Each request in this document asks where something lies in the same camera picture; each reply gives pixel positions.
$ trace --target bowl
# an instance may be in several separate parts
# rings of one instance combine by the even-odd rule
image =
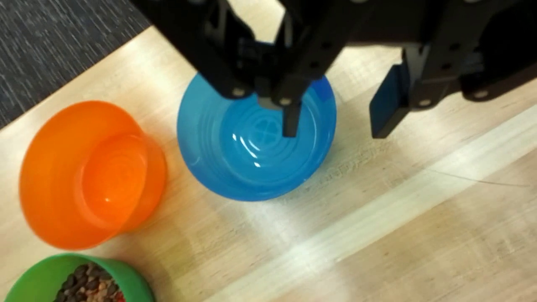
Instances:
[[[67,277],[81,265],[94,263],[104,268],[119,285],[126,302],[153,302],[153,292],[144,277],[131,265],[79,253],[61,253],[32,265],[10,288],[5,302],[56,300]]]
[[[178,144],[190,173],[210,191],[238,201],[282,196],[322,164],[336,131],[336,99],[326,77],[302,97],[296,137],[282,136],[282,111],[257,95],[222,97],[200,74],[178,112]]]
[[[161,147],[121,107],[84,100],[51,117],[20,171],[20,204],[47,243],[91,248],[134,230],[166,183]]]

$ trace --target wooden floor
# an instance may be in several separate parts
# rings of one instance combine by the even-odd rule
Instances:
[[[143,228],[82,251],[133,263],[158,300],[535,302],[537,82],[489,104],[448,97],[374,141],[368,105],[398,58],[398,48],[346,50],[327,74],[339,119],[322,168],[282,198],[238,203],[185,168],[175,122],[195,70],[143,32],[0,131],[0,297],[62,251],[20,213],[25,147],[54,112],[106,99],[165,147],[170,183]]]

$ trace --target gray carpet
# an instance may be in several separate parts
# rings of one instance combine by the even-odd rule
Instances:
[[[129,0],[0,0],[0,129],[148,25]]]

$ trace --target orange bowl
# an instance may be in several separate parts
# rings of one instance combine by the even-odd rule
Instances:
[[[161,147],[109,102],[86,100],[35,134],[20,171],[30,228],[59,248],[91,248],[144,223],[166,183]]]

